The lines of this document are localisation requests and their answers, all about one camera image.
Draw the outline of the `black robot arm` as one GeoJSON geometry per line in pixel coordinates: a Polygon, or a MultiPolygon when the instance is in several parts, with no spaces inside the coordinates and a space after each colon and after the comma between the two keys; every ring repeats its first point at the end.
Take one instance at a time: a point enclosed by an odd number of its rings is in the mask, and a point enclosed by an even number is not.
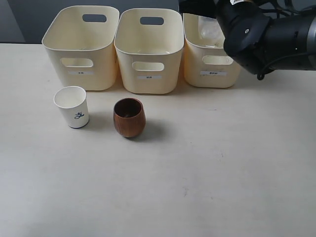
{"type": "Polygon", "coordinates": [[[180,13],[217,19],[224,51],[258,80],[275,70],[316,69],[316,7],[290,0],[180,0],[180,13]],[[261,6],[270,3],[272,9],[261,6]]]}

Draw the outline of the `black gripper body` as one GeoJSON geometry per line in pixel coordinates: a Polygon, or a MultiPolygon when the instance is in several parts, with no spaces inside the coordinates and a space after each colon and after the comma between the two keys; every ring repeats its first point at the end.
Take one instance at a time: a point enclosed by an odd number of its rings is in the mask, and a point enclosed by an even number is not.
{"type": "Polygon", "coordinates": [[[208,18],[220,18],[218,0],[179,0],[179,12],[208,18]]]}

